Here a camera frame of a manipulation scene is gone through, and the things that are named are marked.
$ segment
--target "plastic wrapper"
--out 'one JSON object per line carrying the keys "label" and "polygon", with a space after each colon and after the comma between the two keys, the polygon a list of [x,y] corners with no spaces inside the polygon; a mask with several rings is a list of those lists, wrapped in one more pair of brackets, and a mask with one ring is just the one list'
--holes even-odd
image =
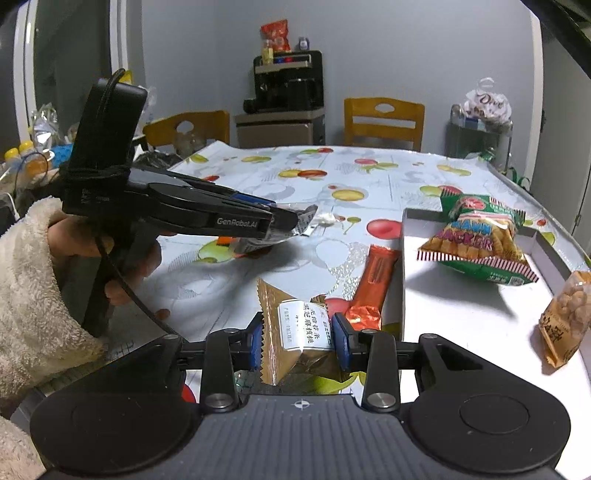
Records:
{"label": "plastic wrapper", "polygon": [[316,214],[316,210],[318,210],[317,205],[310,205],[309,203],[284,203],[277,204],[277,206],[298,213],[298,223],[295,228],[286,232],[274,229],[273,224],[271,224],[265,238],[235,238],[230,242],[230,250],[234,254],[246,255],[255,250],[271,247],[294,236],[301,235],[306,231]]}
{"label": "plastic wrapper", "polygon": [[511,120],[509,100],[501,93],[493,93],[494,85],[495,81],[487,77],[478,82],[475,90],[466,94],[463,105],[466,116],[496,124],[506,124]]}
{"label": "plastic wrapper", "polygon": [[52,104],[46,103],[39,110],[34,111],[31,123],[33,125],[33,144],[37,150],[46,150],[55,145],[66,143],[60,134],[57,112]]}
{"label": "plastic wrapper", "polygon": [[177,132],[173,141],[174,151],[182,158],[189,158],[195,152],[205,148],[206,144],[206,139],[193,131]]}
{"label": "plastic wrapper", "polygon": [[418,249],[417,259],[438,261],[481,280],[518,286],[538,281],[515,243],[525,212],[488,195],[444,189],[441,209],[451,220]]}
{"label": "plastic wrapper", "polygon": [[134,161],[134,166],[147,166],[168,170],[182,161],[183,158],[176,153],[164,153],[154,150],[140,154]]}
{"label": "plastic wrapper", "polygon": [[291,51],[290,42],[287,40],[289,30],[287,19],[267,23],[261,27],[261,33],[271,41],[273,51]]}
{"label": "plastic wrapper", "polygon": [[382,306],[400,252],[371,245],[363,276],[345,317],[355,330],[382,328]]}
{"label": "plastic wrapper", "polygon": [[538,324],[545,357],[552,367],[562,367],[579,349],[591,323],[591,273],[575,271],[556,295]]}
{"label": "plastic wrapper", "polygon": [[323,304],[298,300],[260,278],[258,297],[264,319],[264,384],[278,385],[289,373],[318,375],[337,382],[349,377],[339,368]]}

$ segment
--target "green snack bag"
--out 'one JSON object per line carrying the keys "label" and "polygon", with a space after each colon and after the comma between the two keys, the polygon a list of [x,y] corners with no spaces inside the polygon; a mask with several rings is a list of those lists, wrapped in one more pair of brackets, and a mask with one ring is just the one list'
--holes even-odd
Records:
{"label": "green snack bag", "polygon": [[538,281],[515,244],[525,212],[488,195],[456,194],[444,189],[441,208],[451,223],[418,250],[417,259],[441,262],[460,272],[504,285]]}

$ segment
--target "walnut cake package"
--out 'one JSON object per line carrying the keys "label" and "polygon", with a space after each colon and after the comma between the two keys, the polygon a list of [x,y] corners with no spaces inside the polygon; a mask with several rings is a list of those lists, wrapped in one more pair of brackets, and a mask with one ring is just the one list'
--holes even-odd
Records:
{"label": "walnut cake package", "polygon": [[418,260],[437,261],[472,277],[518,286],[538,281],[515,243],[525,212],[488,195],[444,189],[441,208],[451,220],[419,250]]}
{"label": "walnut cake package", "polygon": [[277,385],[287,374],[311,374],[338,382],[343,375],[335,354],[330,319],[319,301],[295,299],[258,279],[263,312],[261,379]]}
{"label": "walnut cake package", "polygon": [[575,271],[540,317],[545,357],[552,367],[562,367],[570,360],[590,322],[591,273]]}

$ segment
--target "human hand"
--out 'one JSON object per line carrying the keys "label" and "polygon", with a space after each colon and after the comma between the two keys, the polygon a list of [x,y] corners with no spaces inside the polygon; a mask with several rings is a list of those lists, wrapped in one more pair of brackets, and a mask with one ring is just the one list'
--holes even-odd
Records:
{"label": "human hand", "polygon": [[[102,237],[107,253],[113,250],[115,242],[109,236]],[[82,217],[64,216],[63,219],[54,223],[47,229],[47,243],[54,270],[63,268],[71,257],[99,257],[100,253],[96,247],[95,234]],[[148,277],[162,261],[160,244],[154,242],[148,255],[140,262],[136,269],[124,275],[127,285],[132,290],[139,287],[141,281]],[[105,285],[105,295],[113,306],[121,306],[130,301],[129,296],[124,292],[116,280],[110,280]],[[169,317],[170,311],[166,309],[155,313],[159,320]]]}

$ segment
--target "blue gripper pad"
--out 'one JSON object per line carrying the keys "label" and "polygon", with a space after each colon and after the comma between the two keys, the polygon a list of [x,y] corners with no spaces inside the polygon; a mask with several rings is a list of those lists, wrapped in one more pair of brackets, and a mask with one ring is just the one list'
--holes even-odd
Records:
{"label": "blue gripper pad", "polygon": [[335,345],[336,358],[339,361],[340,369],[343,372],[350,372],[350,351],[347,335],[341,327],[336,316],[333,315],[330,321],[333,332],[333,343]]}
{"label": "blue gripper pad", "polygon": [[252,332],[252,346],[250,354],[251,369],[259,370],[262,359],[262,323]]}

